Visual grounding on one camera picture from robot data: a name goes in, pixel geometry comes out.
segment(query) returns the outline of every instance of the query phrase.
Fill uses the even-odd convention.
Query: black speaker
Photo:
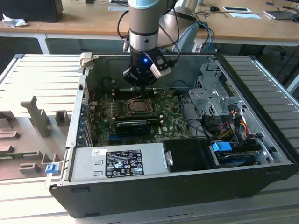
[[[57,22],[62,15],[61,0],[0,0],[0,14],[26,21]]]

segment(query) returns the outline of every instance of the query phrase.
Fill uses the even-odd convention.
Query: motherboard
[[[180,96],[154,90],[143,96],[101,93],[91,106],[94,145],[156,143],[190,138],[182,114]]]

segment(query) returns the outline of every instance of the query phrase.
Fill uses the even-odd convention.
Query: blue drive bracket
[[[212,147],[214,152],[228,152],[233,150],[227,141],[215,142]]]

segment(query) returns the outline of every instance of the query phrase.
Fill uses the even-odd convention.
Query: floor
[[[123,41],[113,40],[83,40],[85,49],[81,50],[79,42],[76,39],[49,39],[50,50],[53,54],[81,54],[87,52],[101,53],[121,53]],[[221,53],[226,55],[238,55],[241,45],[237,44],[214,44],[213,49],[220,49]],[[265,66],[265,68],[274,76],[276,76],[283,64],[288,60],[296,47],[275,47],[266,46],[262,50],[262,54],[257,58]],[[242,51],[246,55],[256,55],[261,48],[259,46],[245,46]],[[285,56],[281,57],[281,52],[285,52]],[[0,74],[17,53],[25,54],[41,54],[38,41],[35,38],[15,38],[0,37]],[[285,75],[299,60],[299,50],[294,54],[288,65],[283,69],[278,80],[281,82]],[[294,93],[295,97],[299,96],[299,90]]]

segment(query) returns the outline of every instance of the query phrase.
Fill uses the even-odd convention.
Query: yellow wire
[[[232,129],[229,129],[229,130],[228,130],[227,132],[225,132],[222,136],[220,136],[219,139],[222,139],[222,138],[228,136],[229,134],[232,133],[232,131],[233,131]]]

